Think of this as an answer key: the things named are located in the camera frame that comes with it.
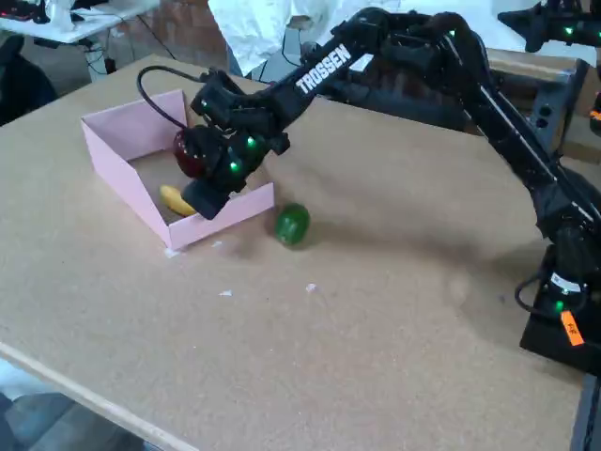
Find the orange tag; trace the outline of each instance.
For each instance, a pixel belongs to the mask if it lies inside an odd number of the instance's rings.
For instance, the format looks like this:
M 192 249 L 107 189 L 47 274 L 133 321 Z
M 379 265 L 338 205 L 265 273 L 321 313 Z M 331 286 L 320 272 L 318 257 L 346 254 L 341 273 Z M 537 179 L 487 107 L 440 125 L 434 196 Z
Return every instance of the orange tag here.
M 584 340 L 582 339 L 582 335 L 578 330 L 578 326 L 576 325 L 576 320 L 572 315 L 572 312 L 569 310 L 565 310 L 562 312 L 562 323 L 565 328 L 565 332 L 567 333 L 567 337 L 570 339 L 570 343 L 572 346 L 579 346 L 584 344 Z

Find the table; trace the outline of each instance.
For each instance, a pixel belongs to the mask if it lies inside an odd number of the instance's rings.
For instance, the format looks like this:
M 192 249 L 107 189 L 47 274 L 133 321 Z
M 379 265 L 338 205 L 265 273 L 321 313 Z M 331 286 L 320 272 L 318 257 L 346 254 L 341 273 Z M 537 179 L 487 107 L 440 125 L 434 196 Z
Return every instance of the table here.
M 150 57 L 0 129 L 0 356 L 166 450 L 568 448 L 582 377 L 518 346 L 545 243 L 484 139 L 317 99 L 253 180 L 306 245 L 263 215 L 166 258 L 79 125 L 150 64 L 200 71 Z
M 156 8 L 161 0 L 111 0 L 108 4 L 98 5 L 92 9 L 76 9 L 74 12 L 84 17 L 83 22 L 74 24 L 72 31 L 63 31 L 50 22 L 37 24 L 33 21 L 19 22 L 10 19 L 0 19 L 0 29 L 12 31 L 34 38 L 42 38 L 72 44 L 81 39 L 94 37 L 103 30 L 108 30 L 121 22 Z M 106 72 L 102 46 L 93 40 L 93 46 L 85 53 L 90 78 L 96 81 Z

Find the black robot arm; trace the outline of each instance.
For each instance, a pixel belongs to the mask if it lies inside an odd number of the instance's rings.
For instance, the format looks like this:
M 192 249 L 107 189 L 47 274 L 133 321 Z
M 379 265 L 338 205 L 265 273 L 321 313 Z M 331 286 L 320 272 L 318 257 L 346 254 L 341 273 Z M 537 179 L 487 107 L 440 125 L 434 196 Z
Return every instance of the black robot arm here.
M 322 84 L 365 54 L 373 54 L 455 97 L 528 189 L 537 226 L 553 242 L 541 269 L 528 282 L 539 281 L 549 294 L 548 302 L 533 307 L 521 301 L 520 286 L 518 303 L 551 319 L 558 317 L 557 305 L 580 311 L 591 292 L 601 288 L 601 195 L 582 176 L 563 168 L 541 144 L 531 123 L 503 97 L 478 35 L 453 13 L 391 14 L 378 8 L 361 10 L 332 34 L 301 67 L 254 94 L 245 94 L 219 70 L 197 80 L 205 85 L 192 109 L 207 125 L 182 127 L 186 158 L 202 162 L 204 171 L 194 177 L 183 198 L 212 219 L 232 192 L 244 188 L 267 152 L 282 154 L 289 148 L 286 127 L 308 108 Z M 138 78 L 140 88 L 144 73 Z
M 538 52 L 550 40 L 601 47 L 601 0 L 591 0 L 591 12 L 582 10 L 580 0 L 547 0 L 498 18 L 526 40 L 526 52 Z

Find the pink box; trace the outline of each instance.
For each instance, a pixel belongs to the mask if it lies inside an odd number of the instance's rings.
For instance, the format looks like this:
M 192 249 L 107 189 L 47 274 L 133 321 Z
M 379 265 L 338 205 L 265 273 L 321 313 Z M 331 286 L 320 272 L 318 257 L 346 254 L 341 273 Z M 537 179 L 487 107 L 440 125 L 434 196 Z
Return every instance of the pink box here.
M 183 91 L 152 99 L 170 116 L 186 123 Z M 195 214 L 167 224 L 138 171 L 128 162 L 170 148 L 179 128 L 144 101 L 82 117 L 82 127 L 96 172 L 171 249 L 180 249 L 273 207 L 273 183 L 268 183 L 234 197 L 212 221 Z M 177 167 L 175 157 L 173 165 Z

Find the white cloth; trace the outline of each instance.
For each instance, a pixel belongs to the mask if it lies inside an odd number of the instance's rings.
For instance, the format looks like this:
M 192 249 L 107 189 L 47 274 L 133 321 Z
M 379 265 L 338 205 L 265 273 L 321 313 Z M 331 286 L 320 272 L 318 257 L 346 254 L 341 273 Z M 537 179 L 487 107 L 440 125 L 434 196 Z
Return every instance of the white cloth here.
M 314 27 L 312 38 L 305 36 L 305 40 L 323 43 L 330 38 L 335 25 L 358 10 L 373 6 L 397 12 L 400 3 L 399 0 L 208 0 L 244 75 L 280 51 L 285 28 L 292 17 L 308 17 Z
M 523 52 L 525 40 L 499 22 L 503 11 L 531 8 L 537 0 L 208 0 L 225 40 L 245 75 L 280 52 L 284 32 L 294 16 L 306 16 L 311 28 L 303 40 L 323 44 L 330 30 L 361 8 L 380 7 L 390 12 L 412 9 L 424 14 L 451 11 L 461 14 L 491 49 Z M 540 54 L 581 58 L 596 65 L 596 51 L 582 45 L 547 42 Z

